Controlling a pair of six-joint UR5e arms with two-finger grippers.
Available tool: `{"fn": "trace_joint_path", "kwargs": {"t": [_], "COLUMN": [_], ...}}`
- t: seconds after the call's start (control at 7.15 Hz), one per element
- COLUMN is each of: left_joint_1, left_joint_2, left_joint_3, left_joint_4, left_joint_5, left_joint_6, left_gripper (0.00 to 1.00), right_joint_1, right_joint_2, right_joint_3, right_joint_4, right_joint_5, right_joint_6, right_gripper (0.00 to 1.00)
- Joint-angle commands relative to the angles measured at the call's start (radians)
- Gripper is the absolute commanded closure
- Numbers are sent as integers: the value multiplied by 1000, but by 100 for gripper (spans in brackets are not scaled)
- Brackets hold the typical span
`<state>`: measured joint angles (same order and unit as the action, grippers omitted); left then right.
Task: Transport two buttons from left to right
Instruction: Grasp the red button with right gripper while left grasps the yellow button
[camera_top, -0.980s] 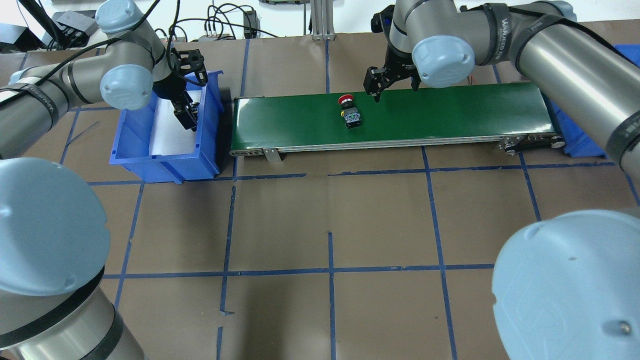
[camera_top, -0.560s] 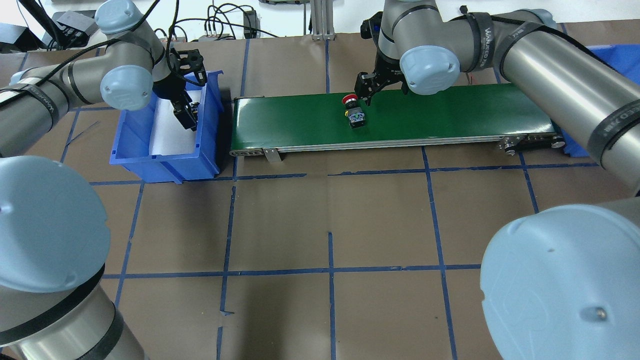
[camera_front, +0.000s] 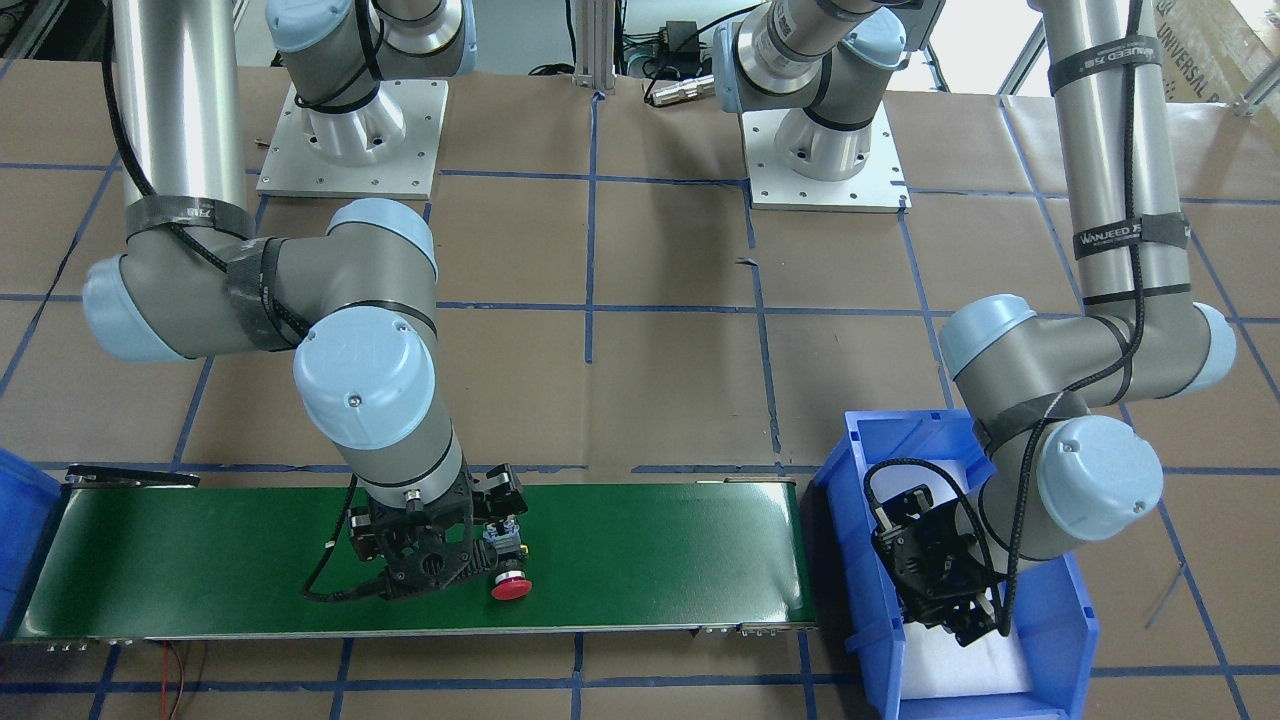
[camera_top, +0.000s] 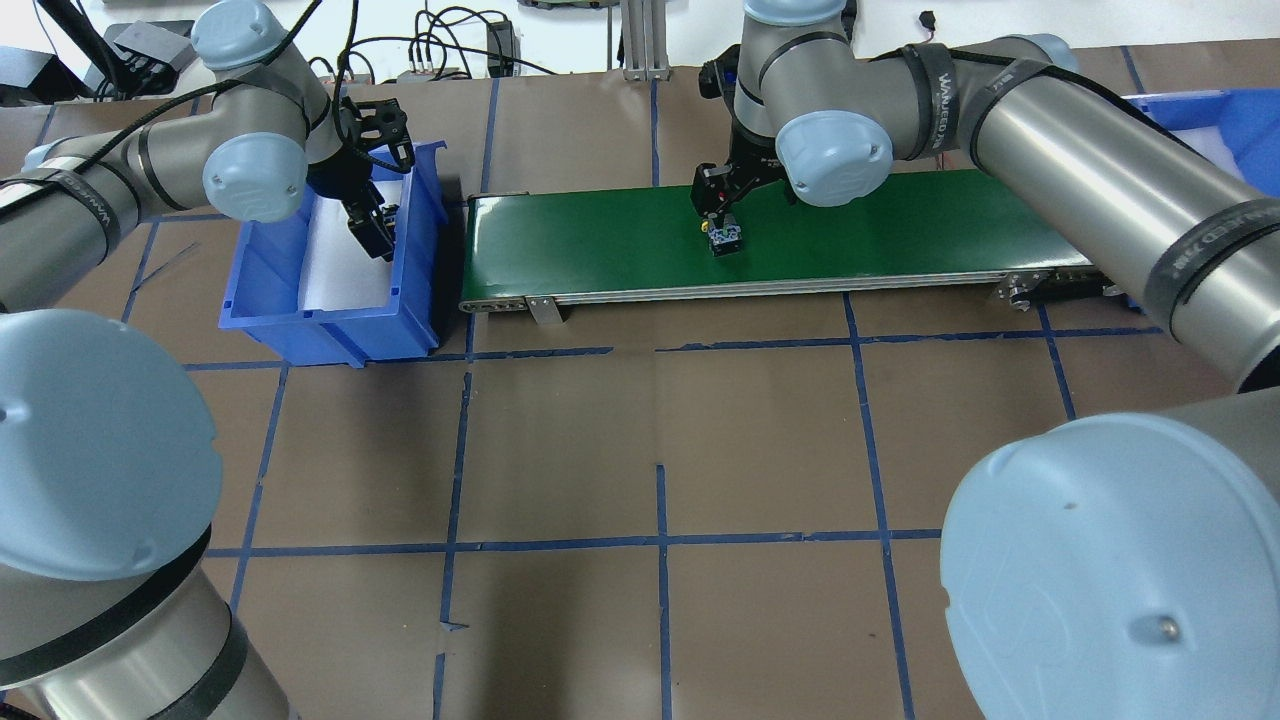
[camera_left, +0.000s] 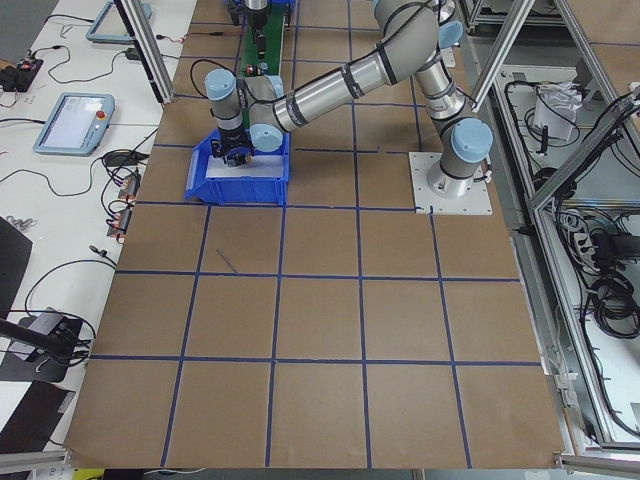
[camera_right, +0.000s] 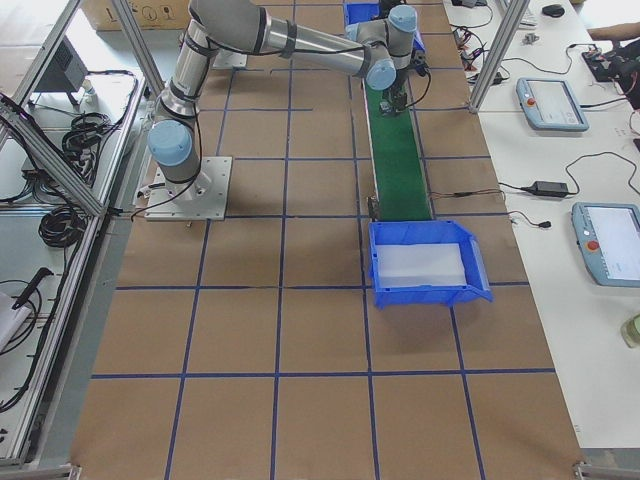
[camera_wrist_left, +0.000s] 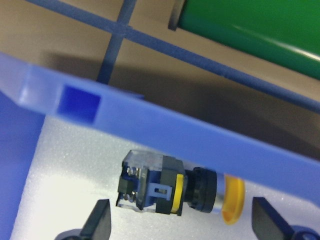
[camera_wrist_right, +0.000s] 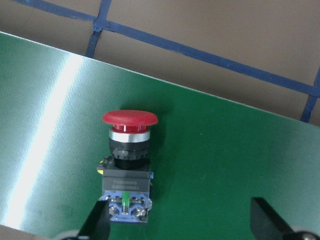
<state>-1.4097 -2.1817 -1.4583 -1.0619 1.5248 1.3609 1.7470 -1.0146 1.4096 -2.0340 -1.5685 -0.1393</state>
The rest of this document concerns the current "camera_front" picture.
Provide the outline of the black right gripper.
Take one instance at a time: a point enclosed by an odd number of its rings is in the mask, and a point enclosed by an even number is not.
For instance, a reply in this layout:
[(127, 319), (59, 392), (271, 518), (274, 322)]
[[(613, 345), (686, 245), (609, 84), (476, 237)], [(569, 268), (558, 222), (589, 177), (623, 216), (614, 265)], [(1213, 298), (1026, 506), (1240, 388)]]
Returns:
[(518, 475), (508, 464), (493, 468), (483, 479), (462, 470), (453, 486), (431, 502), (421, 491), (407, 496), (402, 509), (370, 500), (349, 510), (349, 541), (358, 559), (387, 562), (379, 575), (349, 591), (349, 598), (376, 594), (403, 600), (475, 577), (489, 575), (493, 580), (493, 555), (483, 542), (484, 527), (529, 509)]

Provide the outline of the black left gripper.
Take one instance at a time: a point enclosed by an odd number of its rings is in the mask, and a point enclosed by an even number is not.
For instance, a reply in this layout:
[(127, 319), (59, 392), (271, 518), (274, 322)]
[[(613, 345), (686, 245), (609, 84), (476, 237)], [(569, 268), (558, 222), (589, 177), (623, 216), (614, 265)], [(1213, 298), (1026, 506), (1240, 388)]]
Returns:
[(1002, 585), (982, 559), (964, 495), (938, 507), (925, 484), (876, 507), (876, 552), (897, 589), (902, 619), (942, 626), (961, 647), (987, 633), (1006, 635)]

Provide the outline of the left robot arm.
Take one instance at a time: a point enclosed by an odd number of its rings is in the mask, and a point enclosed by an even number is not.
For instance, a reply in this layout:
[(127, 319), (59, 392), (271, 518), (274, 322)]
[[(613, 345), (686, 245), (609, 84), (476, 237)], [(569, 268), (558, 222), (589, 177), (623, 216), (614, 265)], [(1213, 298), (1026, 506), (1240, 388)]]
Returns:
[(872, 546), (909, 623), (959, 644), (1007, 635), (1018, 579), (1143, 518), (1161, 462), (1129, 425), (1094, 414), (1188, 395), (1233, 368), (1225, 316), (1190, 295), (1151, 1), (1038, 1), (1084, 313), (1048, 319), (1015, 295), (943, 325), (946, 369), (993, 475), (966, 495), (876, 516)]

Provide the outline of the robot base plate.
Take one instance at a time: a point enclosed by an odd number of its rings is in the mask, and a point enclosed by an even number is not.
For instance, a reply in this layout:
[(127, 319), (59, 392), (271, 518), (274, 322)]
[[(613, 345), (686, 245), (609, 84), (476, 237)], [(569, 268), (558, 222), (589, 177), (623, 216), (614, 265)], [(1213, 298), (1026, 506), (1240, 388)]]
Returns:
[(883, 106), (851, 132), (819, 126), (801, 109), (746, 111), (740, 120), (755, 208), (896, 213), (911, 206)]
[(448, 94), (444, 79), (385, 81), (367, 106), (337, 115), (300, 108), (287, 92), (259, 192), (429, 200)]

